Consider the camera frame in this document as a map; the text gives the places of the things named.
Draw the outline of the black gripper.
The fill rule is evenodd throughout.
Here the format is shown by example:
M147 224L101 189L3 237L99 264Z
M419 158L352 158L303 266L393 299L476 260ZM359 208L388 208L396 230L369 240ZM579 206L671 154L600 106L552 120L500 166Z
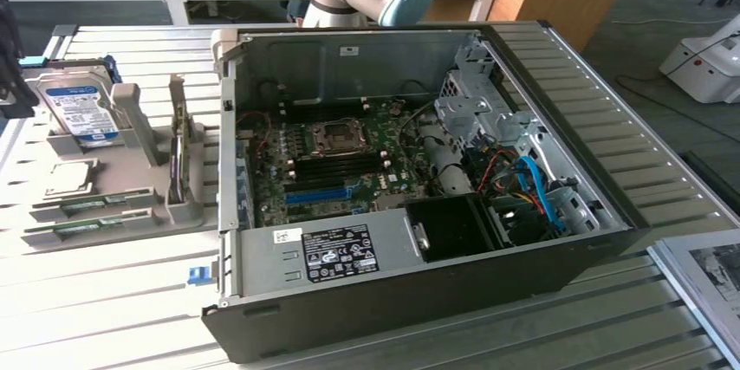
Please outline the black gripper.
M1 115L23 119L35 115L39 97L28 87L21 73L24 57L15 14L8 0L1 0Z

